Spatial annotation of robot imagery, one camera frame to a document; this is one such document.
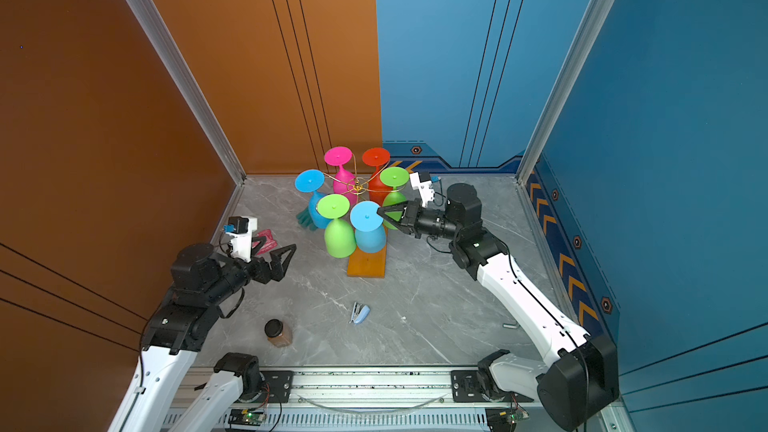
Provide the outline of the light blue wine glass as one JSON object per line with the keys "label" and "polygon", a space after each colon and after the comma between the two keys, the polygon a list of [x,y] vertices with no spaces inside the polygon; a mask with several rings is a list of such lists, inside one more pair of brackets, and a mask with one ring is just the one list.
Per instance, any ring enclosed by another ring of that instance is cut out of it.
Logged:
{"label": "light blue wine glass", "polygon": [[386,231],[378,210],[377,203],[363,201],[356,204],[350,212],[357,247],[365,253],[375,254],[386,246]]}

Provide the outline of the green wine glass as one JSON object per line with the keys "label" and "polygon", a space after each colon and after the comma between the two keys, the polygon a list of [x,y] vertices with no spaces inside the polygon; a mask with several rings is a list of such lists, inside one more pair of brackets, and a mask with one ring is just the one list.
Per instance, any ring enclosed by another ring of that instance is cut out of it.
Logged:
{"label": "green wine glass", "polygon": [[317,212],[329,220],[324,240],[327,252],[333,258],[349,257],[357,248],[354,229],[344,219],[350,208],[350,201],[341,194],[327,195],[317,203]]}
{"label": "green wine glass", "polygon": [[385,168],[380,174],[381,182],[388,188],[382,207],[393,206],[407,201],[402,188],[409,182],[409,172],[399,166]]}

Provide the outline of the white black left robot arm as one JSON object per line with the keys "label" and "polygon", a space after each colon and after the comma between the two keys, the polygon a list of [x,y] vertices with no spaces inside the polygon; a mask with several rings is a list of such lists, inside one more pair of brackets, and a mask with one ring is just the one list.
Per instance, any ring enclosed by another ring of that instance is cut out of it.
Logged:
{"label": "white black left robot arm", "polygon": [[[172,402],[231,296],[242,298],[251,282],[281,281],[297,248],[290,244],[267,258],[219,253],[210,243],[190,245],[171,266],[172,286],[142,333],[134,376],[112,419],[112,431],[158,431]],[[270,404],[290,398],[290,372],[264,373],[254,355],[229,352],[214,366],[200,394],[173,425],[174,431],[211,431],[236,402],[238,423],[256,425]]]}

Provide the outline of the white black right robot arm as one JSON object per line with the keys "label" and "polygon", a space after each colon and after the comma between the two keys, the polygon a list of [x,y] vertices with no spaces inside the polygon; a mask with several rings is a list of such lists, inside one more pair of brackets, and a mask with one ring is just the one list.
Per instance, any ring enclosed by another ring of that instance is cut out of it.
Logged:
{"label": "white black right robot arm", "polygon": [[618,351],[606,335],[592,336],[549,300],[525,275],[507,244],[482,220],[482,202],[466,183],[451,185],[444,208],[420,199],[385,206],[378,215],[415,238],[442,238],[457,266],[505,306],[531,339],[541,360],[531,362],[506,349],[477,365],[482,395],[520,410],[519,397],[537,400],[564,431],[585,429],[588,420],[618,399]]}

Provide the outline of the orange wooden rack base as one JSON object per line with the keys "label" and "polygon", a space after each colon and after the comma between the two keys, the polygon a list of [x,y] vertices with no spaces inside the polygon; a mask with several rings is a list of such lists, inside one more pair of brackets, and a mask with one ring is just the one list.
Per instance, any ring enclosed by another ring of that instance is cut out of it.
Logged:
{"label": "orange wooden rack base", "polygon": [[382,228],[378,237],[383,239],[383,247],[379,251],[368,253],[357,248],[349,257],[347,266],[349,277],[383,279],[386,276],[387,232],[385,228]]}

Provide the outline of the green wine glass front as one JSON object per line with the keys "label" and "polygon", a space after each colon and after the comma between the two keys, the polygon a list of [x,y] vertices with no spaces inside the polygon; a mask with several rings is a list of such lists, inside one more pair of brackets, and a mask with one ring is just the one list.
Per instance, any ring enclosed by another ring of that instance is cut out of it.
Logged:
{"label": "green wine glass front", "polygon": [[327,195],[317,203],[317,212],[329,220],[324,240],[327,252],[333,258],[349,257],[357,248],[354,229],[344,219],[350,208],[350,201],[341,194]]}

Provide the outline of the red wine glass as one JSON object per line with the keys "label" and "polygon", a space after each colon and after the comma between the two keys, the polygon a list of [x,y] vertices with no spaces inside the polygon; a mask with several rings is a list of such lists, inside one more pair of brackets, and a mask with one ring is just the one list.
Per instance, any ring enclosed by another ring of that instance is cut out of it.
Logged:
{"label": "red wine glass", "polygon": [[369,199],[382,205],[387,195],[392,191],[392,187],[386,186],[380,178],[381,172],[389,165],[390,153],[382,147],[374,147],[363,153],[362,161],[374,169],[371,178],[366,183]]}

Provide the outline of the blue wine glass left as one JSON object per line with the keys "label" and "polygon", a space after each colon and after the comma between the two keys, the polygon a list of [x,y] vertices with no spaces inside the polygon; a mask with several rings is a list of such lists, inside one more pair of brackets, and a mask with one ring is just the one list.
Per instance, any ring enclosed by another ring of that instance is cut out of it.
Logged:
{"label": "blue wine glass left", "polygon": [[317,169],[309,169],[300,173],[294,181],[294,186],[299,192],[309,195],[307,208],[309,208],[317,229],[326,229],[330,223],[329,219],[317,211],[319,201],[325,197],[325,194],[320,191],[324,183],[325,175]]}

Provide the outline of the brown jar black lid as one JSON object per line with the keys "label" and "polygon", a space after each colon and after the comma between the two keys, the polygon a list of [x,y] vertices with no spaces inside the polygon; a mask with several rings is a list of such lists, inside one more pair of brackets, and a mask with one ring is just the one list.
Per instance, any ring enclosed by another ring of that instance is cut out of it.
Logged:
{"label": "brown jar black lid", "polygon": [[264,325],[268,341],[277,348],[289,347],[293,342],[292,329],[279,319],[270,319]]}

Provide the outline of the light blue stapler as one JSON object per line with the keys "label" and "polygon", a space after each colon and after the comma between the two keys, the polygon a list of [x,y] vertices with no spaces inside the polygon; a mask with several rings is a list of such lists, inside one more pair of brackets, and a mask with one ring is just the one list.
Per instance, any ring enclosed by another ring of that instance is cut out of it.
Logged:
{"label": "light blue stapler", "polygon": [[362,324],[369,316],[370,311],[371,309],[368,305],[360,302],[355,302],[352,307],[352,312],[350,315],[349,322],[355,325]]}

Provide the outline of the green circuit board left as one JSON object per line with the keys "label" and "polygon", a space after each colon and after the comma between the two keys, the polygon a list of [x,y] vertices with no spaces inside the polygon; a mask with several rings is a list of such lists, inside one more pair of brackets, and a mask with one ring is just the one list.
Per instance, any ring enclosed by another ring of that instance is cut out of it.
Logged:
{"label": "green circuit board left", "polygon": [[262,426],[266,421],[264,411],[256,409],[232,409],[227,419],[227,426]]}

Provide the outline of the green circuit board right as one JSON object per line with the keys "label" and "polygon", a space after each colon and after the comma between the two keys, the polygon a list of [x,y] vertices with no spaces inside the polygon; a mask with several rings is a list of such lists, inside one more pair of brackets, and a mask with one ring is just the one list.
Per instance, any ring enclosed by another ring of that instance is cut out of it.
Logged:
{"label": "green circuit board right", "polygon": [[529,418],[529,413],[521,408],[486,408],[485,416],[490,432],[515,432],[518,424]]}

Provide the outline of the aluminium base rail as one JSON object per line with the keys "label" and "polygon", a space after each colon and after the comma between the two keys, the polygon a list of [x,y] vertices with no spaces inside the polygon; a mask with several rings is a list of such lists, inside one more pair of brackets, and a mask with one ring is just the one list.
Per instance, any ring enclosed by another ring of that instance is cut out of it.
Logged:
{"label": "aluminium base rail", "polygon": [[[265,367],[268,385],[235,401],[215,431],[489,431],[486,408],[524,409],[516,431],[556,431],[532,395],[483,394],[474,366]],[[262,426],[227,426],[232,409],[264,411]]]}

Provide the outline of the aluminium corner post left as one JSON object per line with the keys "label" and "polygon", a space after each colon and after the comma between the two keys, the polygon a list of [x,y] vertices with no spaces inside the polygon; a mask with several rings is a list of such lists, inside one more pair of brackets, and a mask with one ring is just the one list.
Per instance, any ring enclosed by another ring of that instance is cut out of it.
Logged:
{"label": "aluminium corner post left", "polygon": [[247,174],[153,0],[125,0],[233,182]]}

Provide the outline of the aluminium corner post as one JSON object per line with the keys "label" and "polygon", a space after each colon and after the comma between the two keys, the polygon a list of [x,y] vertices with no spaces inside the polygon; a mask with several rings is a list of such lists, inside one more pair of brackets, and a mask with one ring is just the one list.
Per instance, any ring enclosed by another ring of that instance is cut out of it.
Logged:
{"label": "aluminium corner post", "polygon": [[153,0],[125,0],[233,182],[247,174]]}
{"label": "aluminium corner post", "polygon": [[524,186],[539,160],[615,0],[590,0],[520,162]]}

